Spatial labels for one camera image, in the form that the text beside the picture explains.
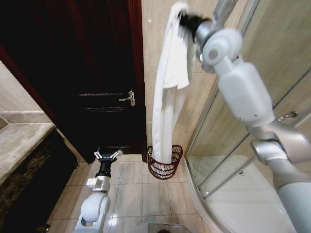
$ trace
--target beige floor tile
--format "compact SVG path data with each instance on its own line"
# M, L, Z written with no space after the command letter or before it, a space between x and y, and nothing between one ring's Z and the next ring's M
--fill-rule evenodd
M110 184L118 184L121 174L122 163L113 163L111 165Z
M143 164L143 175L142 175L142 182L143 183L166 183L166 180L160 180L154 177L149 169L148 165L146 163Z
M107 217L105 219L104 223L104 228L103 228L103 233L109 233L110 232L110 227L111 227L111 217Z
M90 193L86 186L68 186L53 219L79 218L81 205Z
M142 222L172 223L171 215L143 216Z
M122 163L119 183L142 183L142 162Z
M77 170L78 170L78 169L73 170L73 172L72 172L72 174L71 174L71 176L70 176L70 178L69 178L69 180L68 180L68 182L67 182L66 186L68 186L68 185L70 185L70 184L71 184L72 179L73 179L73 177L75 176L75 174L76 174Z
M70 185L86 185L88 178L95 178L96 173L101 166L100 163L79 164Z
M142 184L119 184L113 217L141 216Z
M50 223L49 233L72 233L77 219L53 220Z
M167 183L175 183L175 182L185 182L184 166L182 162L179 163L177 171L175 172L173 177L167 179Z
M173 214L197 214L186 183L168 183L171 212Z
M116 162L142 162L141 154L124 154Z
M197 233L205 233L202 219L199 215L172 215L173 223L181 224Z
M64 188L62 194L60 195L60 197L59 197L59 199L58 199L56 205L54 206L54 209L52 210L52 212L51 212L51 214L50 214L50 216L49 216L49 219L48 219L49 221L51 221L51 220L54 219L55 214L56 214L56 212L57 212L57 210L58 210L58 208L59 208L59 206L60 206L60 204L61 204L61 202L62 202L62 200L63 200L63 198L64 198L64 195L65 195L65 192L66 192L67 188L68 188L68 187L66 186L66 187Z
M213 233L213 231L210 229L210 227L202 220L203 226L205 229L205 233Z
M110 233L137 233L141 217L116 217L111 220Z
M116 197L117 197L117 190L118 190L118 185L117 184L112 184L110 186L108 196L110 197L110 209L107 214L107 217L112 217L113 216L113 210L115 208L115 202L116 202Z
M170 215L170 201L167 183L144 183L142 215Z
M165 215L165 216L143 216L142 217L143 223L153 222L153 223L160 223L161 225L155 224L151 225L149 230L152 232L159 232L160 230L169 230L169 226L165 224L172 223L172 216Z

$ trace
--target marble countertop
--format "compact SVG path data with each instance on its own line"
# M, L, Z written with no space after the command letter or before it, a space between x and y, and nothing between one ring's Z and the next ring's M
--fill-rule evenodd
M0 131L0 184L27 158L55 126L9 124Z

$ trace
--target dark marble cabinet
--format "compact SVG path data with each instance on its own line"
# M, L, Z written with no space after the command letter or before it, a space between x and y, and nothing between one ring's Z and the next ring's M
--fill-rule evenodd
M45 224L75 166L54 129L1 184L1 232L34 233Z

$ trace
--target wicker basket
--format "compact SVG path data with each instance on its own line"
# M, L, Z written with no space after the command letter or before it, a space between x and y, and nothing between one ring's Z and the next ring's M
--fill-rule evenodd
M179 145L172 146L172 162L170 164L163 164L156 161L152 157L153 148L152 146L148 147L148 169L150 173L161 180L166 180L172 177L179 164L181 157L183 156L183 149Z

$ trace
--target hanging towel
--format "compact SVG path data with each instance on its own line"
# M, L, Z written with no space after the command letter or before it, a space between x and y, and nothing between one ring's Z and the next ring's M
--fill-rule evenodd
M172 162L173 130L186 98L195 54L191 33L179 25L179 13L188 11L188 5L184 2L172 6L156 74L153 156L165 164Z

